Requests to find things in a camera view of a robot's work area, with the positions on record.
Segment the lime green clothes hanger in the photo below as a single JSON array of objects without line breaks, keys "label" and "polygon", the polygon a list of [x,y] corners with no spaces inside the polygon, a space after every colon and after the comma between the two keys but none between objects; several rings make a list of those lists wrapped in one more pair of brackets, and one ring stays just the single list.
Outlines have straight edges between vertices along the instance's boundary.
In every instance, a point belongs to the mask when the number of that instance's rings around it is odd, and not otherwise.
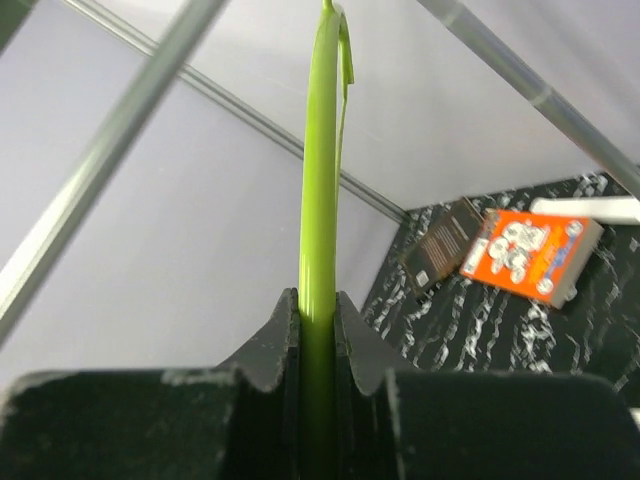
[{"label": "lime green clothes hanger", "polygon": [[301,197],[299,468],[303,479],[336,476],[337,224],[344,124],[353,82],[346,14],[338,3],[325,1],[310,62]]}]

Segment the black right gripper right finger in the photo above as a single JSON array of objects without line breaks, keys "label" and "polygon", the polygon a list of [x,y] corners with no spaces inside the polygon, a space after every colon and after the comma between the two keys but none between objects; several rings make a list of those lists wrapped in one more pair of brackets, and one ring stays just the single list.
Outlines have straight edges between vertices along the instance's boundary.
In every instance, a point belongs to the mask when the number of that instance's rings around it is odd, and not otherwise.
[{"label": "black right gripper right finger", "polygon": [[639,429],[595,376],[427,372],[336,297],[341,479],[635,479]]}]

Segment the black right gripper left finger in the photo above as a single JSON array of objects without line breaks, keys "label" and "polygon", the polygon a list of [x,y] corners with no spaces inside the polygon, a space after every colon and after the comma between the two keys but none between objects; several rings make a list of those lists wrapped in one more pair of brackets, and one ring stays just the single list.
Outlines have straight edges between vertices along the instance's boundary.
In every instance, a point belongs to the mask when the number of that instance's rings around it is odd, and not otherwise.
[{"label": "black right gripper left finger", "polygon": [[299,330],[286,289],[216,366],[25,375],[1,405],[1,475],[295,479]]}]

